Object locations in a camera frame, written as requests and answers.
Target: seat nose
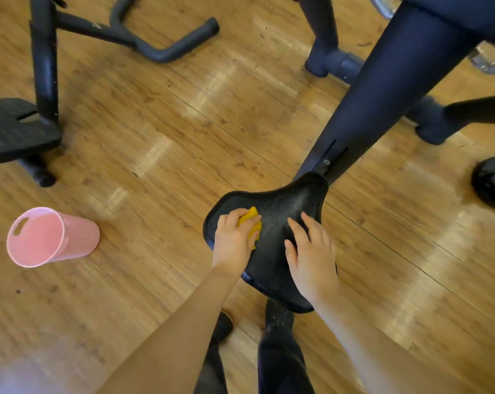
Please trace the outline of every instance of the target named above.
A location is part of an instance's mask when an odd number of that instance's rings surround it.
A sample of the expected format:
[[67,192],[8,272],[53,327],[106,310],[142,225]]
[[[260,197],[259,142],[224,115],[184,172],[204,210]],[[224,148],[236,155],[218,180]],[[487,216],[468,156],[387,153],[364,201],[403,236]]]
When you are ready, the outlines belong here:
[[283,303],[297,313],[313,311],[313,307],[298,291],[286,260],[284,240],[295,243],[287,224],[288,217],[303,225],[301,212],[321,222],[322,205],[328,192],[326,180],[313,172],[282,188],[268,192],[234,191],[225,194],[211,209],[204,221],[205,241],[214,247],[218,218],[237,208],[256,206],[262,216],[262,231],[251,253],[242,279],[268,297]]

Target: yellow cloth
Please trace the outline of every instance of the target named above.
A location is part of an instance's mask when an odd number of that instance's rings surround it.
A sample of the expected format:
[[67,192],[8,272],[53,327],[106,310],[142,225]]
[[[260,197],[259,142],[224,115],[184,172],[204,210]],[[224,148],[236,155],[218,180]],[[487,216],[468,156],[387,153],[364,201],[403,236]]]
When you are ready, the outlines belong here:
[[[237,227],[239,227],[240,224],[242,224],[248,218],[256,217],[257,215],[258,215],[258,211],[257,211],[256,207],[255,206],[251,207],[251,209],[249,209],[249,211],[246,214],[244,214],[242,217],[240,217],[238,219]],[[259,221],[253,227],[253,229],[251,230],[251,232],[249,232],[249,237],[251,237],[251,235],[253,235],[255,233],[255,231],[258,231],[258,235],[256,236],[256,240],[258,240],[260,238],[260,231],[261,230],[262,230],[262,221]]]

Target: foot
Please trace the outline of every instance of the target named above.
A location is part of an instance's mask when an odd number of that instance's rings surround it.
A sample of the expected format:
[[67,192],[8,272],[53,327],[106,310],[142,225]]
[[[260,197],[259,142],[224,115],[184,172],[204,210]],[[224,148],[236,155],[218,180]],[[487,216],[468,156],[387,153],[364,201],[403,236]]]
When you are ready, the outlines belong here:
[[277,300],[267,299],[266,304],[266,329],[270,325],[282,325],[289,329],[293,329],[293,321],[295,314],[284,307]]
[[218,321],[213,331],[213,338],[218,342],[223,342],[233,331],[233,320],[224,311],[220,311]]

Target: hand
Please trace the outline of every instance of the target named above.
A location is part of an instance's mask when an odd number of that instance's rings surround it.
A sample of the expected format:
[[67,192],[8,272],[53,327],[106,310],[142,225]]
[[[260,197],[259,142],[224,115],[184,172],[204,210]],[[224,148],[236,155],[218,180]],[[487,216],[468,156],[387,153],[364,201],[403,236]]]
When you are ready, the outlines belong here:
[[238,279],[244,272],[255,245],[258,231],[249,233],[262,218],[260,215],[245,220],[237,227],[238,219],[249,210],[238,208],[221,215],[215,233],[213,270]]
[[297,249],[286,239],[286,258],[298,291],[315,307],[315,303],[338,290],[335,244],[326,229],[314,218],[306,213],[302,213],[301,217],[308,228],[309,238],[295,220],[288,218]]

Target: pink bucket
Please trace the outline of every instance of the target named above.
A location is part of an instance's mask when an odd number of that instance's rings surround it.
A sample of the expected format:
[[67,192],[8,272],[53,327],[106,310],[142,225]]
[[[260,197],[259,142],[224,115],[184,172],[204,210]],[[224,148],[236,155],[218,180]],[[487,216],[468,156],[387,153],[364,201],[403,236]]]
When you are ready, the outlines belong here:
[[14,263],[32,268],[86,256],[99,241],[100,229],[95,222],[48,207],[35,207],[10,227],[7,251]]

